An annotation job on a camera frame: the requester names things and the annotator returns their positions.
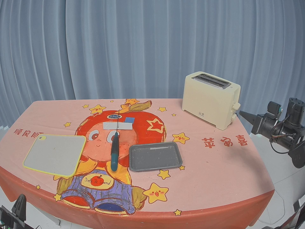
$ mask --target red chinese text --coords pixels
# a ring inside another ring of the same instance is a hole
[[[215,145],[214,145],[214,138],[204,138],[204,139],[202,139],[203,141],[204,141],[204,144],[205,144],[205,146],[206,147],[209,147],[209,148],[212,148],[212,147],[215,147]]]
[[[14,133],[19,135],[22,131],[23,131],[23,129],[16,129],[16,131],[14,131]]]
[[[22,136],[26,136],[26,137],[27,137],[30,133],[31,133],[31,131],[26,130],[26,131],[22,134]]]
[[[246,145],[248,145],[248,144],[247,144],[247,141],[246,141],[246,139],[245,139],[245,137],[244,137],[244,135],[237,135],[236,137],[237,137],[238,143],[239,143],[241,146],[246,146]]]
[[[221,141],[224,143],[224,146],[230,147],[233,146],[233,143],[231,142],[231,139],[228,137],[222,137]]]
[[[43,132],[34,132],[31,137],[36,138],[39,134],[43,134]]]

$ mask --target toaster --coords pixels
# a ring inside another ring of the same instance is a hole
[[[205,72],[186,76],[182,110],[225,130],[235,120],[240,86]]]

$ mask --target blue curtain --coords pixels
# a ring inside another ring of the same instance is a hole
[[[182,98],[195,71],[286,108],[304,41],[305,0],[0,0],[0,126],[37,100]]]

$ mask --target gray tray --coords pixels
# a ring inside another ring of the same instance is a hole
[[[129,169],[147,171],[176,168],[182,165],[177,143],[133,145],[129,149]]]

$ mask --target blue sticker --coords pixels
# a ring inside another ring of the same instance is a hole
[[[135,121],[135,119],[133,117],[126,117],[124,122],[132,123],[133,124],[134,121]]]

